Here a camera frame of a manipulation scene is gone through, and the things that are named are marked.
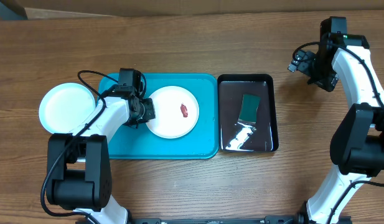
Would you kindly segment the pink plate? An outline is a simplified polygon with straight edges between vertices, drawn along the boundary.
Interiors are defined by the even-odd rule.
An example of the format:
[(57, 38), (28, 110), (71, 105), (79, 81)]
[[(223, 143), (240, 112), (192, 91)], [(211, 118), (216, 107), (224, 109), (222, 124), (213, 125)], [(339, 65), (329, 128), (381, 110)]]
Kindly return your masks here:
[[(180, 138), (188, 134), (197, 124), (199, 104), (189, 90), (179, 86), (165, 86), (150, 95), (156, 118), (148, 121), (149, 130), (164, 139)], [(188, 117), (184, 118), (180, 110), (185, 104)]]

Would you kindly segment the light blue plate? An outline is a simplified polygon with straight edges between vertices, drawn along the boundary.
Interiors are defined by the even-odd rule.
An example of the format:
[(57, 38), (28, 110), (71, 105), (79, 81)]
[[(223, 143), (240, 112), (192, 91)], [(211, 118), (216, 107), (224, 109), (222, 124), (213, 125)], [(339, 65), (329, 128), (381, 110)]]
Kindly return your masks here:
[(95, 110), (91, 91), (78, 83), (63, 83), (46, 93), (40, 102), (39, 120), (45, 130), (69, 133)]

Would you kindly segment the green sponge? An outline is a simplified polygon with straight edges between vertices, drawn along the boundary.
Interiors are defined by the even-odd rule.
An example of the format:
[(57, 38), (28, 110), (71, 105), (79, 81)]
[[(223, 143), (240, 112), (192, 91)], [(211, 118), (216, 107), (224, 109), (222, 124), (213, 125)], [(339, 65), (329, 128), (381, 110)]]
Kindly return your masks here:
[(245, 122), (255, 123), (260, 101), (261, 98), (259, 96), (244, 94), (238, 119)]

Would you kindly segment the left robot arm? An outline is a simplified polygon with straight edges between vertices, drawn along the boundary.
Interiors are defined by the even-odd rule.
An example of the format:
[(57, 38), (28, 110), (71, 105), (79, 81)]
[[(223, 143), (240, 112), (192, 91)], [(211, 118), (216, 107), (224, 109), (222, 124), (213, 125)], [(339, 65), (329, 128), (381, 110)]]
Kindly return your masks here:
[(129, 210), (112, 196), (108, 145), (122, 125), (153, 119), (152, 101), (140, 84), (95, 90), (77, 83), (51, 89), (40, 108), (50, 125), (47, 174), (40, 204), (52, 217), (84, 216), (87, 223), (129, 223)]

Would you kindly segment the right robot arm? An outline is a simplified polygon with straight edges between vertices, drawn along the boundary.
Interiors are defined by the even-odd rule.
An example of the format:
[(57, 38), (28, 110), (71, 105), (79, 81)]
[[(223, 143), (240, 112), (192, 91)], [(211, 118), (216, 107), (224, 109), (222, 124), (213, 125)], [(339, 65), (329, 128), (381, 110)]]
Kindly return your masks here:
[(295, 223), (348, 223), (340, 214), (357, 190), (373, 185), (384, 170), (384, 90), (376, 76), (370, 46), (362, 35), (326, 32), (317, 53), (298, 47), (289, 70), (332, 91), (342, 83), (349, 110), (330, 142), (333, 163), (319, 190), (294, 218)]

